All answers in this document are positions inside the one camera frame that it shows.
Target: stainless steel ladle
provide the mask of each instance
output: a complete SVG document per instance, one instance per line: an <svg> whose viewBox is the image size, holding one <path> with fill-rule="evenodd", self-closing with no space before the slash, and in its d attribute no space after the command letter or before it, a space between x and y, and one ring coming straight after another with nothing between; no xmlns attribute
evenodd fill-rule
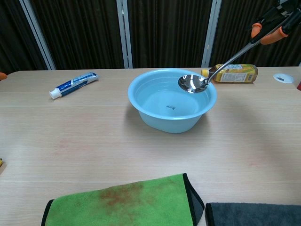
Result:
<svg viewBox="0 0 301 226"><path fill-rule="evenodd" d="M220 72L222 69L224 69L228 64L232 63L234 60L236 60L238 57L243 55L245 52L250 50L251 48L257 46L260 43L260 40L262 37L264 37L267 34L273 33L275 30L277 30L284 21L281 21L279 24L274 27L273 30L265 30L258 35L256 35L254 38L251 39L251 41L243 47L238 53L236 53L230 60L228 60L226 63L224 63L222 66L220 66L214 73L209 70L209 75L207 78L203 78L194 74L187 74L179 78L178 84L179 86L189 92L189 93L199 93L203 92L209 82L211 81L212 78L214 78L218 72Z"/></svg>

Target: dark curtain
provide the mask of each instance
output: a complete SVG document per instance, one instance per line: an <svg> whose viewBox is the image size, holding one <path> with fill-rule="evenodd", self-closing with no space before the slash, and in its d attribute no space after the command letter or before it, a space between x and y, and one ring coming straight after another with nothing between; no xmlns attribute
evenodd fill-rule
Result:
<svg viewBox="0 0 301 226"><path fill-rule="evenodd" d="M115 0L31 0L57 69L124 68Z"/></svg>
<svg viewBox="0 0 301 226"><path fill-rule="evenodd" d="M0 0L0 72L46 69L19 0Z"/></svg>
<svg viewBox="0 0 301 226"><path fill-rule="evenodd" d="M210 67L225 63L251 39L246 28L263 15L273 1L223 0L219 15ZM301 62L301 26L287 38L270 45L259 45L234 63L263 66L298 66Z"/></svg>
<svg viewBox="0 0 301 226"><path fill-rule="evenodd" d="M128 0L133 67L200 67L211 3Z"/></svg>

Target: orange object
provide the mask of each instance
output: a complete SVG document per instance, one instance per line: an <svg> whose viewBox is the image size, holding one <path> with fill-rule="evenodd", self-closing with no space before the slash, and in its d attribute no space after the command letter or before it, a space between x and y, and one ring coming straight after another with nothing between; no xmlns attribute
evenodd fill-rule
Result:
<svg viewBox="0 0 301 226"><path fill-rule="evenodd" d="M0 80L6 79L7 77L5 73L0 72Z"/></svg>
<svg viewBox="0 0 301 226"><path fill-rule="evenodd" d="M255 37L260 30L262 29L262 25L260 23L255 23L252 25L252 32L251 32L251 37ZM279 41L285 37L287 37L288 35L285 34L282 31L282 27L279 27L276 31L274 31L272 34L268 34L266 36L264 36L261 40L260 43L262 45L269 45L271 43L274 43L276 41Z"/></svg>

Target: green microfiber cloth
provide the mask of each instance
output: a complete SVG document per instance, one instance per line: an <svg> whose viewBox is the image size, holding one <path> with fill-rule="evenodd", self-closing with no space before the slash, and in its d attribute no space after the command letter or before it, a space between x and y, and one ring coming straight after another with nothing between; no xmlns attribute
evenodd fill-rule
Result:
<svg viewBox="0 0 301 226"><path fill-rule="evenodd" d="M49 201L42 226L196 226L204 204L186 174Z"/></svg>
<svg viewBox="0 0 301 226"><path fill-rule="evenodd" d="M208 226L301 226L301 206L207 203Z"/></svg>

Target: white vertical pole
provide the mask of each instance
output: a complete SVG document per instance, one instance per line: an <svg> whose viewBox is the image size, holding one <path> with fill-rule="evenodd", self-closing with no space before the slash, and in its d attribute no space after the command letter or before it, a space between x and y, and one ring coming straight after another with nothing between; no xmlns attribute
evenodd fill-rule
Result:
<svg viewBox="0 0 301 226"><path fill-rule="evenodd" d="M22 6L22 9L25 13L25 16L27 18L27 21L29 23L29 26L32 29L32 33L34 35L34 38L36 39L38 47L39 47L39 49L41 51L41 54L43 56L43 59L46 63L47 69L48 70L55 70L55 64L54 64L53 59L51 57L48 46L45 42L43 33L42 33L42 31L40 29L40 26L37 22L36 16L33 12L30 1L29 0L19 0L19 1L20 1L21 6Z"/></svg>
<svg viewBox="0 0 301 226"><path fill-rule="evenodd" d="M124 68L128 68L127 40L124 29L122 0L116 0Z"/></svg>
<svg viewBox="0 0 301 226"><path fill-rule="evenodd" d="M133 68L127 0L116 0L124 68Z"/></svg>
<svg viewBox="0 0 301 226"><path fill-rule="evenodd" d="M212 1L201 67L209 66L221 5L222 5L222 0Z"/></svg>
<svg viewBox="0 0 301 226"><path fill-rule="evenodd" d="M127 40L128 67L133 68L132 46L131 46L130 26L129 26L129 21L128 21L127 0L123 0L123 12L124 12L123 18L124 18L124 25L125 25L126 40Z"/></svg>

